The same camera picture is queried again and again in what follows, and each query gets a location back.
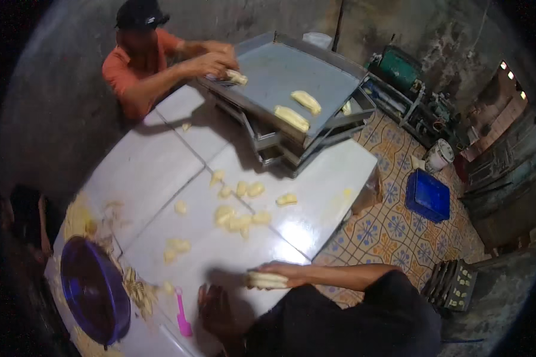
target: table surface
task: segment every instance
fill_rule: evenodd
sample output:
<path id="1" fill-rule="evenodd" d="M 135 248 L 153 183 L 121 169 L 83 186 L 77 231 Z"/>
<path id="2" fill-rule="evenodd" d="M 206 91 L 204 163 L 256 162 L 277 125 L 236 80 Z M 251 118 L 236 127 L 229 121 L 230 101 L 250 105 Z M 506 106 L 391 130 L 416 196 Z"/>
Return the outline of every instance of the table surface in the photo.
<path id="1" fill-rule="evenodd" d="M 145 322 L 132 314 L 120 346 L 126 356 L 202 356 L 219 351 L 220 345 L 197 323 L 199 286 L 225 286 L 237 323 L 250 326 L 287 290 L 243 289 L 241 275 L 272 260 L 308 264 L 342 222 L 377 163 L 371 153 L 347 140 L 326 149 L 293 180 L 256 171 L 245 134 L 197 88 L 186 85 L 158 104 L 112 149 L 82 189 L 97 218 L 108 218 L 107 202 L 123 203 L 119 215 L 126 224 L 114 226 L 112 232 L 115 257 L 149 283 L 169 281 L 180 287 L 187 320 L 193 325 L 194 336 L 182 337 L 177 298 L 161 294 L 152 319 Z M 185 121 L 193 125 L 188 131 L 180 127 Z M 225 171 L 224 182 L 233 189 L 238 181 L 259 181 L 266 191 L 254 199 L 232 195 L 221 200 L 217 194 L 222 185 L 209 187 L 217 169 Z M 298 204 L 278 207 L 275 200 L 289 192 L 297 195 Z M 178 200 L 187 204 L 185 215 L 174 210 Z M 215 227 L 214 211 L 221 204 L 238 214 L 267 210 L 272 223 L 251 226 L 245 240 Z M 58 257 L 62 232 L 54 244 Z M 192 248 L 165 266 L 163 250 L 172 238 L 189 240 Z M 45 275 L 50 281 L 59 275 L 51 259 Z M 71 312 L 62 303 L 57 307 L 73 334 Z"/>

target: blue plastic crate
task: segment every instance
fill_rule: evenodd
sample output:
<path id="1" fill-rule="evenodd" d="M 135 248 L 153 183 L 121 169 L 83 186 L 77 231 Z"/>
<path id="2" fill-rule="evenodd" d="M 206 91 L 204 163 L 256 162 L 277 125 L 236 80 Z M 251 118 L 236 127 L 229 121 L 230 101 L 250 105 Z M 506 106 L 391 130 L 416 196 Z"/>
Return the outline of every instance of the blue plastic crate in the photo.
<path id="1" fill-rule="evenodd" d="M 442 222 L 450 217 L 450 190 L 418 168 L 407 181 L 405 207 L 435 223 Z"/>

